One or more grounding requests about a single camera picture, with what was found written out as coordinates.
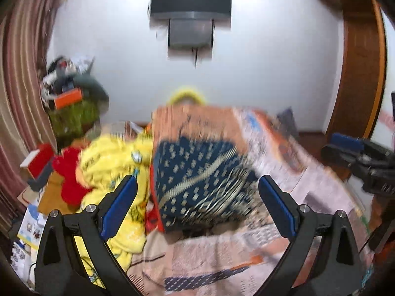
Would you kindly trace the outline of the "red garment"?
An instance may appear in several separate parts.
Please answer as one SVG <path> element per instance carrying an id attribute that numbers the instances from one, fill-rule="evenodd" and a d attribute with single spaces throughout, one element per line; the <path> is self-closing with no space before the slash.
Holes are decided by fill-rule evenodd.
<path id="1" fill-rule="evenodd" d="M 52 161 L 54 171 L 64 178 L 61 184 L 61 198 L 72 206 L 80 206 L 82 199 L 92 190 L 92 187 L 85 183 L 79 168 L 81 152 L 82 148 L 69 146 Z"/>

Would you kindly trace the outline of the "small wall monitor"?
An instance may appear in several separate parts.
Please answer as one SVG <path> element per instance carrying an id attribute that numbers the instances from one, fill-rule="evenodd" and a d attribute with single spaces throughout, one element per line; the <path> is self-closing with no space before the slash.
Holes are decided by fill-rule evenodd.
<path id="1" fill-rule="evenodd" d="M 214 22 L 204 19 L 171 19 L 168 27 L 170 49 L 212 48 Z"/>

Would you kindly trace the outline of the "clutter pile of clothes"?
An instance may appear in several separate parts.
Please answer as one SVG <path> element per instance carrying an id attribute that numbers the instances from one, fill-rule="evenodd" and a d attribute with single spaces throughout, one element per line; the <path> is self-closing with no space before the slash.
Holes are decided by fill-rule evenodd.
<path id="1" fill-rule="evenodd" d="M 49 66 L 40 83 L 43 103 L 54 100 L 58 95 L 74 88 L 77 75 L 89 74 L 95 57 L 80 56 L 68 58 L 59 56 Z"/>

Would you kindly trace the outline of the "printed orange bedspread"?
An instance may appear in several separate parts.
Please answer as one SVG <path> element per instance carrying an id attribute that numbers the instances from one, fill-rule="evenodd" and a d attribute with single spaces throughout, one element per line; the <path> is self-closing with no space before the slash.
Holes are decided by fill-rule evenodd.
<path id="1" fill-rule="evenodd" d="M 153 112 L 151 197 L 157 227 L 127 275 L 143 295 L 253 295 L 288 241 L 258 193 L 270 175 L 297 203 L 344 210 L 368 231 L 346 186 L 263 111 L 178 105 Z"/>

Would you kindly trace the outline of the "striped red curtain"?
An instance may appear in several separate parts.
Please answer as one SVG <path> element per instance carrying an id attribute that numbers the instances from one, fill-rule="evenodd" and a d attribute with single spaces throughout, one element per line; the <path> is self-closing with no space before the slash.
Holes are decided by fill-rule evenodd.
<path id="1" fill-rule="evenodd" d="M 20 163 L 40 143 L 56 145 L 40 82 L 61 0 L 7 0 L 1 6 L 1 231 L 22 212 Z"/>

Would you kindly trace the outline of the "navy patterned hooded sweater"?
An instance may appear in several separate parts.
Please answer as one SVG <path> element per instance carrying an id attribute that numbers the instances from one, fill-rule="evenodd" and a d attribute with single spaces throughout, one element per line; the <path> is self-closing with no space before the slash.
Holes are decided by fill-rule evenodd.
<path id="1" fill-rule="evenodd" d="M 258 177 L 247 156 L 224 140 L 162 141 L 153 161 L 163 231 L 242 221 L 252 211 Z"/>

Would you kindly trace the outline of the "yellow curved headrest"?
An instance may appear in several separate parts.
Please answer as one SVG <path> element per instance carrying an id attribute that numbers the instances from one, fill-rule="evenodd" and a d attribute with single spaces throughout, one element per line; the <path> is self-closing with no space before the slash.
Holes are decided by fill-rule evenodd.
<path id="1" fill-rule="evenodd" d="M 167 101 L 168 105 L 176 105 L 176 104 L 196 104 L 196 105 L 205 105 L 206 100 L 201 93 L 199 93 L 194 88 L 182 87 L 177 89 Z"/>

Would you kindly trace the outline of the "orange box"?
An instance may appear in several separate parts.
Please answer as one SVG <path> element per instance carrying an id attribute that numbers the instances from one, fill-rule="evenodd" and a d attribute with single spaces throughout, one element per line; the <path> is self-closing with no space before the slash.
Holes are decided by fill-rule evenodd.
<path id="1" fill-rule="evenodd" d="M 61 93 L 54 99 L 55 109 L 59 110 L 66 106 L 80 102 L 82 100 L 82 91 L 74 88 L 68 92 Z"/>

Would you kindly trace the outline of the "grey backpack on floor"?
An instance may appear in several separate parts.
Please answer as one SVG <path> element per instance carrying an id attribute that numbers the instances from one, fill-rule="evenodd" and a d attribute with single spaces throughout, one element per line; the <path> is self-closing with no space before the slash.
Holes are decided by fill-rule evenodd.
<path id="1" fill-rule="evenodd" d="M 296 122 L 293 116 L 292 107 L 288 107 L 276 115 L 279 121 L 279 128 L 284 137 L 293 137 L 299 140 L 299 132 L 296 127 Z"/>

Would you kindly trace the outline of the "wooden door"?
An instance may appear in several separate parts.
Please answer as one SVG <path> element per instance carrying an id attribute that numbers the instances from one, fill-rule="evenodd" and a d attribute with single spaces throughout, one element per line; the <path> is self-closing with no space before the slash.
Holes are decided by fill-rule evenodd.
<path id="1" fill-rule="evenodd" d="M 343 63 L 326 136 L 339 132 L 372 135 L 386 73 L 386 34 L 376 0 L 346 0 L 343 7 Z"/>

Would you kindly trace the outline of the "grey neck pillow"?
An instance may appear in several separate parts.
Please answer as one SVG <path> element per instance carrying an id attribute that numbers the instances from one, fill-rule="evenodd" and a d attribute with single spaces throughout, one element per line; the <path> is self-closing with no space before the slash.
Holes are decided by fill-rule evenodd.
<path id="1" fill-rule="evenodd" d="M 73 78 L 74 86 L 80 88 L 84 98 L 92 100 L 101 114 L 108 111 L 109 96 L 103 86 L 89 74 L 78 74 Z"/>

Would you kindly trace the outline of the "red box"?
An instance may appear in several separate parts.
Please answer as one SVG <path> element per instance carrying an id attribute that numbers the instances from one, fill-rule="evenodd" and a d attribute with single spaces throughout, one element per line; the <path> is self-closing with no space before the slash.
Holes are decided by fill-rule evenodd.
<path id="1" fill-rule="evenodd" d="M 54 149 L 50 143 L 39 144 L 38 147 L 31 151 L 20 164 L 22 178 L 36 179 L 45 166 L 54 157 Z"/>

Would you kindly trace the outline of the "yellow cartoon garment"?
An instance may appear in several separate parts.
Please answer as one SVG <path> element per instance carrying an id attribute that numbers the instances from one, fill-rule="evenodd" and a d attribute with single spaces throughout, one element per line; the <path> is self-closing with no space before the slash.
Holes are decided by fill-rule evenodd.
<path id="1" fill-rule="evenodd" d="M 153 138 L 144 132 L 129 141 L 104 134 L 79 155 L 77 179 L 92 188 L 82 199 L 79 211 L 90 204 L 99 204 L 126 175 L 137 180 L 137 195 L 118 232 L 106 242 L 123 271 L 129 269 L 133 255 L 141 253 L 146 242 L 145 212 L 152 150 Z"/>

